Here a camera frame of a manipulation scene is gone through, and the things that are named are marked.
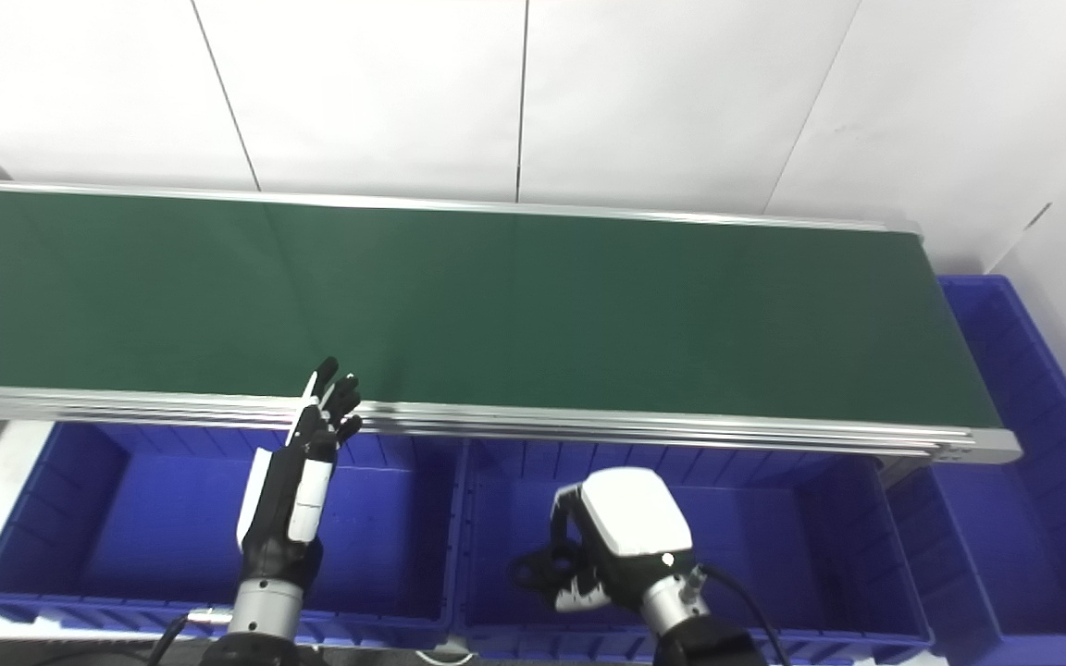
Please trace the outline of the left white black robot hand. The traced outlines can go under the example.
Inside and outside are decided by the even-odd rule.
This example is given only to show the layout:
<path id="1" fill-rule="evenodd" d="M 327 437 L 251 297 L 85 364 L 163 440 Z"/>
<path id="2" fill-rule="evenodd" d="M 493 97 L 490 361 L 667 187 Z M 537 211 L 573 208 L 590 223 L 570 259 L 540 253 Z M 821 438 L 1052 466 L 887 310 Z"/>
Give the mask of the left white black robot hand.
<path id="1" fill-rule="evenodd" d="M 361 396 L 356 376 L 327 357 L 308 378 L 279 450 L 261 451 L 266 464 L 248 523 L 240 527 L 241 580 L 284 581 L 308 589 L 323 556 L 318 526 L 339 451 L 359 433 Z"/>

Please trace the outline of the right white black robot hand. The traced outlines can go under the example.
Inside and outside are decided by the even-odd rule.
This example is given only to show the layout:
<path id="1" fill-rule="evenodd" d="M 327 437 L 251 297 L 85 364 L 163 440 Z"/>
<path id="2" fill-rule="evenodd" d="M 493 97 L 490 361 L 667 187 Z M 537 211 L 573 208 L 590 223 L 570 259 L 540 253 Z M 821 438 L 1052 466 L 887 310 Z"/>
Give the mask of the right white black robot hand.
<path id="1" fill-rule="evenodd" d="M 651 469 L 603 469 L 560 488 L 551 545 L 552 555 L 571 549 L 571 570 L 547 595 L 558 612 L 613 604 L 655 634 L 708 612 L 685 515 Z"/>

